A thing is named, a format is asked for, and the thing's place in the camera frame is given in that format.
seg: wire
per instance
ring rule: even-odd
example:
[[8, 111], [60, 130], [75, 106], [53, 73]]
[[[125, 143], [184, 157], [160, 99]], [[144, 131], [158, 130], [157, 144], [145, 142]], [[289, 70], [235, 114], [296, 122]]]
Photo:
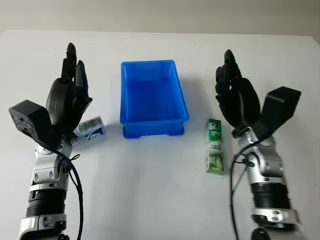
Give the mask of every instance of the wire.
[[80, 209], [80, 223], [79, 223], [79, 232], [78, 232], [78, 237], [77, 240], [81, 240], [81, 235], [82, 235], [82, 230], [83, 230], [83, 226], [84, 226], [84, 199], [83, 199], [83, 191], [82, 191], [82, 185], [81, 185], [81, 181], [80, 181], [80, 177], [79, 174], [76, 170], [76, 167], [73, 165], [73, 163], [71, 162], [72, 160], [75, 160], [77, 158], [80, 157], [80, 154], [75, 155], [74, 157], [72, 157], [71, 159], [69, 159], [66, 155], [64, 155], [63, 153], [55, 150], [55, 149], [48, 149], [49, 151], [59, 155], [61, 157], [60, 162], [58, 164], [58, 173], [60, 173], [60, 166], [61, 163], [63, 161], [66, 161], [67, 163], [67, 167], [63, 170], [65, 173], [70, 172], [72, 170], [75, 180], [71, 175], [70, 172], [70, 178], [73, 182], [73, 184], [75, 185], [76, 191], [78, 193], [78, 197], [79, 197], [79, 209]]
[[239, 240], [239, 235], [238, 235], [238, 230], [237, 230], [237, 225], [236, 225], [236, 218], [235, 218], [235, 212], [234, 212], [234, 193], [235, 193], [235, 190], [238, 186], [239, 183], [236, 184], [235, 188], [233, 187], [233, 171], [234, 171], [234, 166], [235, 166], [235, 163], [239, 163], [237, 162], [237, 159], [240, 155], [243, 155], [245, 157], [247, 157], [246, 155], [243, 154], [243, 152], [249, 148], [252, 148], [256, 145], [258, 145], [259, 143], [263, 142], [265, 139], [267, 139], [268, 137], [270, 136], [267, 136], [263, 139], [260, 139], [258, 141], [255, 141], [247, 146], [245, 146], [244, 148], [242, 148], [240, 151], [237, 152], [236, 155], [234, 155], [233, 159], [232, 159], [232, 163], [231, 163], [231, 167], [230, 167], [230, 183], [229, 183], [229, 201], [230, 201], [230, 212], [231, 212], [231, 220], [232, 220], [232, 227], [233, 227], [233, 231], [234, 231], [234, 234], [235, 234], [235, 239], [236, 240]]
[[71, 173], [71, 172], [69, 172], [69, 174], [70, 174], [70, 178], [71, 178], [71, 180], [72, 180], [73, 184], [77, 187], [77, 186], [78, 186], [78, 184], [76, 184], [76, 182], [75, 182], [74, 178], [72, 177], [72, 173]]
[[238, 185], [239, 185], [242, 177], [245, 175], [245, 172], [247, 171], [247, 169], [248, 169], [248, 166], [245, 166], [244, 169], [243, 169], [243, 171], [242, 171], [242, 173], [240, 174], [240, 177], [239, 177], [238, 181], [236, 182], [236, 184], [235, 184], [235, 186], [234, 186], [234, 188], [233, 188], [233, 190], [232, 190], [232, 194], [234, 194], [235, 191], [237, 190], [237, 187], [238, 187]]

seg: silver robotic arm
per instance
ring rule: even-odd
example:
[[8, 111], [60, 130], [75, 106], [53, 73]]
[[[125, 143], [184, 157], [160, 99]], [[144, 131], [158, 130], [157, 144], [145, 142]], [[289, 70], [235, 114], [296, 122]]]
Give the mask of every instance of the silver robotic arm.
[[29, 206], [21, 221], [18, 240], [69, 240], [62, 232], [67, 227], [65, 200], [69, 176], [79, 196], [80, 225], [83, 227], [83, 192], [79, 175], [72, 160], [73, 130], [92, 98], [84, 63], [77, 63], [76, 48], [69, 43], [63, 60], [61, 77], [49, 92], [46, 108], [29, 100], [11, 107], [9, 112], [16, 128], [36, 141], [36, 163], [32, 171]]
[[[249, 127], [239, 138], [240, 148], [259, 141]], [[307, 240], [299, 221], [298, 212], [292, 209], [284, 167], [275, 149], [273, 137], [244, 151], [248, 160], [247, 175], [253, 194], [252, 218], [259, 225], [252, 240]]]
[[233, 204], [233, 169], [240, 155], [246, 164], [253, 194], [253, 220], [259, 225], [252, 240], [302, 240], [298, 213], [292, 209], [281, 157], [272, 137], [289, 120], [296, 109], [301, 92], [280, 87], [269, 92], [262, 112], [258, 96], [250, 81], [243, 78], [231, 50], [224, 54], [224, 65], [216, 70], [216, 99], [225, 119], [234, 127], [232, 135], [239, 139], [241, 150], [230, 168], [230, 211], [236, 240], [239, 240]]
[[[63, 172], [66, 164], [61, 157], [38, 143], [34, 148], [36, 163], [32, 171], [29, 190], [29, 206], [21, 220], [18, 240], [68, 240], [61, 234], [67, 227], [65, 200], [68, 191], [69, 172]], [[72, 146], [65, 139], [57, 151], [69, 157]]]

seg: small box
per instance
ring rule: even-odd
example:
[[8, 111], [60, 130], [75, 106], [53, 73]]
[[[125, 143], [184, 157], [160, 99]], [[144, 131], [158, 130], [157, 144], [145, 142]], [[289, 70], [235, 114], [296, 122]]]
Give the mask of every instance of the small box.
[[205, 142], [205, 170], [208, 173], [224, 174], [222, 125], [220, 120], [209, 118], [205, 128]]
[[73, 132], [76, 135], [76, 139], [72, 143], [72, 147], [85, 143], [106, 133], [105, 125], [100, 116], [88, 121], [80, 122]]

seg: blue container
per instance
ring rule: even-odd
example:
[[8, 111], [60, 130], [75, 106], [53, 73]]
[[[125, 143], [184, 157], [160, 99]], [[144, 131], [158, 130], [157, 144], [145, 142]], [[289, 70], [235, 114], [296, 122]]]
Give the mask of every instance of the blue container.
[[125, 138], [182, 135], [188, 120], [173, 60], [121, 63], [120, 123]]

